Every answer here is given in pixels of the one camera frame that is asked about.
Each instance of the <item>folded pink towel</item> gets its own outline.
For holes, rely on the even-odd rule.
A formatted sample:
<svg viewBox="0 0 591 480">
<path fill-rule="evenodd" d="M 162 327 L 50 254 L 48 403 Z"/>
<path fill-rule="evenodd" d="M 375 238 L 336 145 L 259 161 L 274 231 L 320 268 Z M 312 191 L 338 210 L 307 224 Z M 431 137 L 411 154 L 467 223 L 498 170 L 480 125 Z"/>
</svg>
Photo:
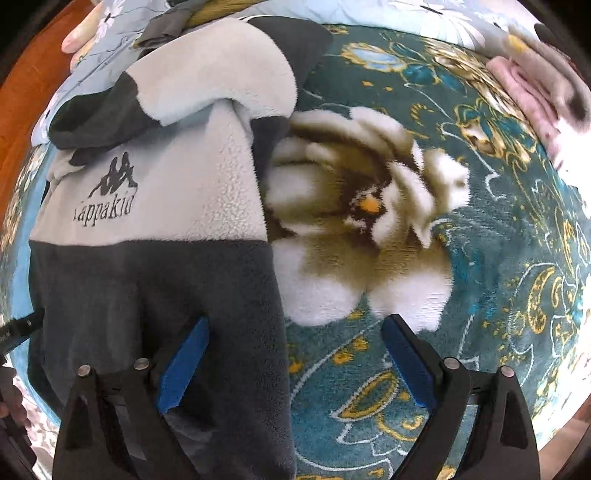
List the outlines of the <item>folded pink towel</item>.
<svg viewBox="0 0 591 480">
<path fill-rule="evenodd" d="M 509 96 L 521 108 L 542 145 L 546 148 L 550 160 L 555 167 L 559 167 L 555 163 L 560 152 L 560 145 L 557 142 L 560 131 L 556 127 L 558 115 L 547 100 L 547 92 L 543 91 L 544 87 L 530 80 L 519 65 L 504 57 L 495 57 L 489 60 L 486 68 L 491 71 Z"/>
</svg>

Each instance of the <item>teal blanket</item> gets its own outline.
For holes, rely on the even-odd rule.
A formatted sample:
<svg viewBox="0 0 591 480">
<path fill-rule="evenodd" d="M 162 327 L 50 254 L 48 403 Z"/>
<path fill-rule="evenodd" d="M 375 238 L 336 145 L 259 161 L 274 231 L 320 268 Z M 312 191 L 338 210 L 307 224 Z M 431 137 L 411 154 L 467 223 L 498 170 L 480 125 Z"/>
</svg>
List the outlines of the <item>teal blanket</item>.
<svg viewBox="0 0 591 480">
<path fill-rule="evenodd" d="M 341 25 L 330 29 L 332 48 L 310 75 L 297 109 L 331 111 L 344 119 L 354 118 L 355 108 L 360 107 L 381 112 L 412 132 L 424 152 L 442 149 L 467 167 L 469 204 L 439 215 L 431 224 L 433 242 L 444 246 L 450 260 L 449 301 L 442 311 L 430 308 L 429 292 L 421 291 L 429 290 L 428 279 L 424 287 L 415 286 L 415 292 L 409 293 L 426 298 L 416 308 L 426 315 L 435 310 L 439 317 L 435 325 L 430 321 L 422 325 L 427 330 L 419 337 L 431 342 L 441 356 L 456 356 L 471 369 L 512 366 L 542 447 L 591 392 L 591 291 L 586 291 L 591 223 L 582 213 L 580 197 L 559 179 L 522 112 L 477 54 L 390 30 Z M 341 241 L 349 233 L 339 236 L 338 230 L 326 227 L 335 217 L 343 218 L 361 190 L 371 190 L 372 179 L 377 179 L 377 190 L 363 197 L 363 205 L 365 210 L 373 208 L 378 217 L 384 214 L 380 202 L 387 181 L 362 172 L 363 155 L 350 147 L 360 142 L 361 134 L 341 131 L 331 137 L 327 131 L 348 127 L 335 127 L 339 122 L 325 117 L 328 124 L 318 120 L 316 126 L 314 119 L 306 120 L 308 124 L 293 121 L 293 135 L 307 145 L 329 145 L 341 155 L 339 161 L 356 165 L 327 167 L 313 155 L 304 162 L 340 178 L 340 207 L 327 207 L 332 201 L 328 190 L 335 181 L 322 180 L 324 173 L 318 171 L 310 174 L 311 184 L 326 195 L 315 197 L 315 207 L 304 208 L 300 202 L 295 214 L 277 206 L 273 182 L 284 190 L 297 189 L 301 178 L 296 173 L 295 186 L 272 174 L 265 200 L 269 218 L 278 223 L 274 237 L 278 245 L 287 241 L 308 245 L 307 263 L 300 265 L 299 273 L 306 270 L 310 275 L 305 278 L 312 282 L 328 278 L 335 294 L 343 295 L 343 288 L 349 293 L 342 301 L 324 301 L 313 291 L 302 291 L 305 286 L 292 286 L 300 288 L 299 300 L 305 304 L 303 313 L 296 310 L 298 318 L 287 322 L 298 480 L 389 478 L 427 415 L 413 405 L 392 367 L 380 338 L 381 317 L 372 308 L 372 293 L 365 290 L 357 297 L 352 293 L 356 290 L 348 288 L 352 279 L 365 274 L 363 269 L 344 271 L 335 265 L 346 254 L 355 263 L 353 259 L 371 255 L 367 252 L 373 247 L 375 276 L 385 271 L 386 276 L 406 275 L 411 281 L 414 267 L 388 260 L 380 263 L 375 245 L 361 245 L 359 239 L 347 249 Z M 279 155 L 276 165 L 293 166 L 297 154 L 291 155 L 287 161 Z M 360 177 L 362 187 L 355 183 Z M 319 228 L 322 235 L 334 234 L 332 240 L 311 242 L 311 236 L 318 238 Z M 295 248 L 292 255 L 297 256 Z M 317 283 L 314 288 L 322 290 Z M 334 321 L 330 312 L 347 301 L 356 306 Z M 467 413 L 441 478 L 453 475 L 473 414 Z"/>
</svg>

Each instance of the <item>fleece sweatshirt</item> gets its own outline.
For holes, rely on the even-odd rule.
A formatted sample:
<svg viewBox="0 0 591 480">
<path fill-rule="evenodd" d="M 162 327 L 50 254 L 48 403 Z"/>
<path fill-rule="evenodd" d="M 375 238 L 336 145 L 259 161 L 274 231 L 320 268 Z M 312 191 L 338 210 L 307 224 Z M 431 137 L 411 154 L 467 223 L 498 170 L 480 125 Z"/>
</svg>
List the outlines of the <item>fleece sweatshirt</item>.
<svg viewBox="0 0 591 480">
<path fill-rule="evenodd" d="M 330 41 L 309 21 L 221 20 L 58 111 L 61 151 L 30 238 L 45 318 L 29 371 L 58 414 L 80 365 L 128 368 L 205 315 L 210 344 L 170 426 L 204 479 L 293 478 L 259 177 Z"/>
</svg>

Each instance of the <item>white flower pattern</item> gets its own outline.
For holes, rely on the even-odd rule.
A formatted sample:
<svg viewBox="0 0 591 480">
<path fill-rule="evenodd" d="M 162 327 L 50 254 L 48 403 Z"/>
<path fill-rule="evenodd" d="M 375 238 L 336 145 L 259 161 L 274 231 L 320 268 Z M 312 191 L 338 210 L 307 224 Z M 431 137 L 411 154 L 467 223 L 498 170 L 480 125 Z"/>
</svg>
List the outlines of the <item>white flower pattern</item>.
<svg viewBox="0 0 591 480">
<path fill-rule="evenodd" d="M 115 23 L 115 18 L 123 10 L 124 3 L 125 3 L 125 0 L 113 0 L 113 4 L 111 6 L 105 8 L 105 14 L 104 14 L 103 18 L 100 19 L 99 26 L 96 30 L 95 44 L 101 38 L 103 38 L 106 35 L 107 30 L 113 26 L 113 23 Z"/>
<path fill-rule="evenodd" d="M 428 4 L 423 0 L 392 0 L 388 2 L 399 10 L 424 12 L 419 35 L 438 38 L 449 43 L 475 49 L 475 42 L 485 46 L 485 38 L 470 22 L 470 18 L 459 11 L 446 8 L 444 5 Z"/>
</svg>

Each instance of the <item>dark gray fabric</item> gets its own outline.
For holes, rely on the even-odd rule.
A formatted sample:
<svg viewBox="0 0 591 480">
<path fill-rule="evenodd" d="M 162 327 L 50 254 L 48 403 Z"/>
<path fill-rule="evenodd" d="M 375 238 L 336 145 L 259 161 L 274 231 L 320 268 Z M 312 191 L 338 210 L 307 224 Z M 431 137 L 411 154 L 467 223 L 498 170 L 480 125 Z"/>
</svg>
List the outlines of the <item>dark gray fabric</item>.
<svg viewBox="0 0 591 480">
<path fill-rule="evenodd" d="M 172 428 L 204 480 L 293 478 L 285 329 L 266 242 L 31 242 L 31 258 L 46 309 L 43 368 L 62 401 L 80 364 L 126 368 L 206 312 L 210 345 Z"/>
<path fill-rule="evenodd" d="M 68 100 L 49 126 L 51 142 L 61 150 L 112 148 L 160 126 L 142 110 L 137 94 L 135 81 L 123 72 L 110 89 Z"/>
<path fill-rule="evenodd" d="M 290 129 L 289 119 L 283 116 L 266 116 L 251 120 L 252 158 L 255 163 L 256 178 L 259 185 L 267 175 L 273 149 Z"/>
<path fill-rule="evenodd" d="M 294 72 L 298 90 L 318 63 L 319 52 L 332 43 L 332 35 L 319 25 L 289 17 L 255 17 L 248 23 L 269 35 L 283 52 Z"/>
<path fill-rule="evenodd" d="M 187 20 L 205 5 L 206 0 L 186 0 L 150 20 L 136 45 L 154 48 L 177 38 Z"/>
</svg>

